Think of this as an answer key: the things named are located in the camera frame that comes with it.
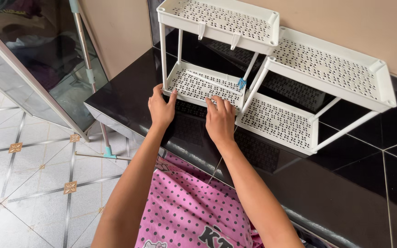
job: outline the glass cabinet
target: glass cabinet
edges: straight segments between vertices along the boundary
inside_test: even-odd
[[[96,87],[108,79],[87,29]],[[0,0],[0,89],[29,114],[81,134],[95,119],[68,0]]]

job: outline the beige wall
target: beige wall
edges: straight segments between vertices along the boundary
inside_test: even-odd
[[[81,0],[79,3],[108,79],[151,48],[146,0]]]
[[[241,0],[297,31],[382,59],[397,75],[397,0]]]

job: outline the white plastic shelf rack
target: white plastic shelf rack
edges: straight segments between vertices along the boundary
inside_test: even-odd
[[[279,13],[236,0],[165,0],[158,8],[162,24],[260,54],[278,45]]]
[[[318,144],[318,119],[313,114],[255,93],[235,124],[306,155]]]
[[[252,82],[237,125],[312,155],[379,113],[396,107],[385,62],[286,27],[280,30],[280,43],[273,56],[264,60],[263,70]],[[270,99],[257,93],[268,71],[336,98],[316,114]],[[340,99],[371,111],[318,144],[318,118]]]
[[[178,99],[203,107],[207,106],[205,97],[218,95],[230,101],[236,110],[240,111],[246,88],[240,90],[237,86],[239,79],[190,63],[176,63],[168,76],[167,89],[163,90],[163,93],[169,96],[174,89],[177,89]]]
[[[371,110],[396,107],[384,61],[283,26],[280,30],[268,70]]]

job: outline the black tiled counter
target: black tiled counter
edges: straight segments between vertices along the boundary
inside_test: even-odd
[[[169,39],[176,41],[176,32],[169,34]],[[184,39],[190,39],[184,41],[183,47],[183,58],[188,62],[234,76],[243,75],[234,63],[210,51],[203,44],[205,39],[198,42],[196,36],[191,39],[186,32]],[[167,51],[175,54],[176,46],[167,47]],[[175,56],[167,55],[168,73],[176,60]],[[85,103],[95,118],[113,129],[144,137],[151,126],[148,98],[159,83],[160,50],[151,48]],[[332,99],[328,94],[317,94],[322,98],[307,105],[276,91],[266,86],[259,90],[313,113]],[[321,117],[319,141],[367,111],[340,101]],[[226,165],[206,131],[206,113],[206,108],[177,101],[174,121],[161,147],[212,176],[211,184],[219,180],[233,187]],[[390,213],[393,244],[397,247],[397,108],[309,157],[240,127],[235,131],[235,140],[296,224],[338,247],[389,248]]]

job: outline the mop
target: mop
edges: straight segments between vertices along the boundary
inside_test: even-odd
[[[71,12],[73,12],[74,21],[76,22],[76,29],[78,31],[78,36],[79,36],[79,41],[81,43],[82,53],[84,54],[85,67],[86,67],[85,70],[87,73],[88,81],[91,84],[91,88],[92,88],[93,94],[94,94],[94,93],[96,93],[96,82],[94,81],[94,74],[93,74],[93,70],[91,68],[91,61],[90,61],[90,57],[88,54],[87,43],[85,40],[83,28],[82,28],[82,20],[81,20],[81,14],[79,12],[78,1],[70,0],[70,7],[71,7]],[[101,122],[101,129],[102,129],[102,136],[104,137],[104,141],[105,141],[105,153],[102,155],[102,154],[81,153],[81,152],[76,151],[75,155],[88,156],[88,157],[99,157],[99,158],[112,158],[112,159],[121,159],[121,160],[130,161],[131,158],[129,158],[129,157],[113,155],[113,152],[111,150],[111,145],[108,141],[107,131],[105,129],[105,125],[102,122]]]

